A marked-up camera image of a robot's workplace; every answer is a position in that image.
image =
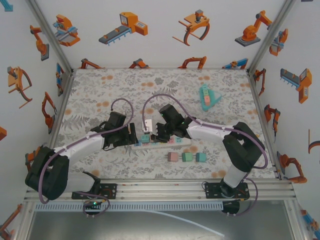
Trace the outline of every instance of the floral tablecloth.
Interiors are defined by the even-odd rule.
[[[222,94],[215,106],[204,112],[201,108],[199,88],[205,83],[209,89]],[[128,99],[134,107],[137,135],[142,134],[142,108],[147,98],[165,93],[174,96],[189,113],[205,122],[235,125],[245,122],[265,144],[256,106],[244,70],[226,69],[79,69],[73,81],[57,146],[67,145],[83,137],[91,128],[109,118],[110,104],[117,98]],[[154,98],[146,107],[146,119],[164,123],[158,110],[173,104],[167,97]],[[131,114],[128,104],[119,101],[114,110]],[[168,162],[168,152],[205,153],[206,162]],[[256,166],[264,164],[263,156]],[[206,179],[222,178],[231,161],[222,145],[203,140],[192,140],[191,146],[132,150],[131,146],[111,151],[95,152],[76,163],[71,172],[88,171],[100,178],[121,179]],[[253,169],[253,178],[274,178],[272,164],[264,170]]]

